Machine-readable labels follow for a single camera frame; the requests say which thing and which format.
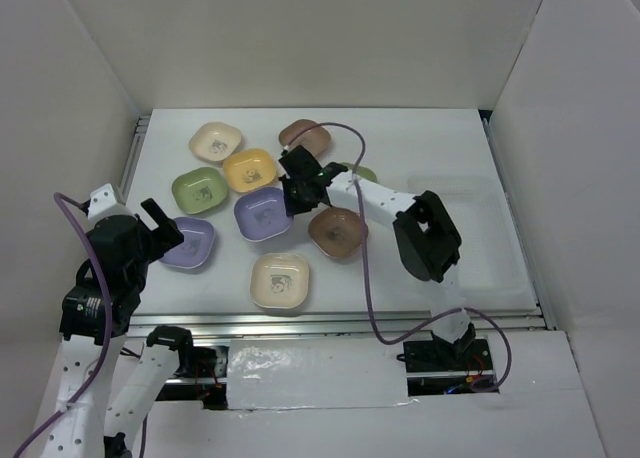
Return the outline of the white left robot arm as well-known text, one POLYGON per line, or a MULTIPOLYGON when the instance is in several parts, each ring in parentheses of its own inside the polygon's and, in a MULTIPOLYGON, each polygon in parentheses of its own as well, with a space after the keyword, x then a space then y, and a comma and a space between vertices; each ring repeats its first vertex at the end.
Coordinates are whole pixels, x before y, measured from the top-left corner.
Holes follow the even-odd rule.
POLYGON ((161 325, 147 337, 122 389, 111 391, 115 368, 140 304, 148 268, 184 241, 177 224, 152 200, 142 208, 148 227, 105 184, 78 203, 55 193, 55 203, 87 253, 62 300, 62 373, 56 410, 44 424, 46 457, 130 457, 146 418, 171 376, 196 368, 185 328, 161 325))

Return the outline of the brown plate front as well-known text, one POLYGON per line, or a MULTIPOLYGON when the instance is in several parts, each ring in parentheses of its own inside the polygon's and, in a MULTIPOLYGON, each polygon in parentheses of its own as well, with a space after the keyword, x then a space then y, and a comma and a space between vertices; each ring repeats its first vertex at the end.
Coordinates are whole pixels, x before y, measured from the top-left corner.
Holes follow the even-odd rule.
POLYGON ((331 207, 317 214, 308 225, 308 234, 333 259, 349 258, 362 246, 360 216, 344 208, 331 207))

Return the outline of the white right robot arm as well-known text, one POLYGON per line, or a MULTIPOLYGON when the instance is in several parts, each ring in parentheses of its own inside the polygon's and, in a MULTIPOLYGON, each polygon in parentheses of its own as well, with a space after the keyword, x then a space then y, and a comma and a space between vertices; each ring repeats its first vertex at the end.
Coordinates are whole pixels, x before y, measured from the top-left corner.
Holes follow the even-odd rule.
POLYGON ((288 216, 308 213, 321 204, 358 215, 365 303, 378 341, 398 344, 431 326, 436 361, 446 369, 460 368, 470 357, 476 332, 458 291, 462 238, 441 198, 432 191, 412 195, 386 188, 335 162, 323 166, 302 146, 285 147, 279 163, 284 169, 279 180, 288 216), (438 286, 431 317, 393 339, 382 335, 375 318, 367 219, 393 231, 395 249, 410 276, 438 286))

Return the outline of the cream plate front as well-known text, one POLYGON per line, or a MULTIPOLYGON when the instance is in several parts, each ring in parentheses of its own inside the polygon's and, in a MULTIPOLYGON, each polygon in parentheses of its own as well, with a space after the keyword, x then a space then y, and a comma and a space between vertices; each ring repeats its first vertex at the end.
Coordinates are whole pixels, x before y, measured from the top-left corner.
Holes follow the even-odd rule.
POLYGON ((253 265, 250 296, 268 310, 292 310, 304 303, 309 292, 310 268, 300 255, 268 253, 253 265))

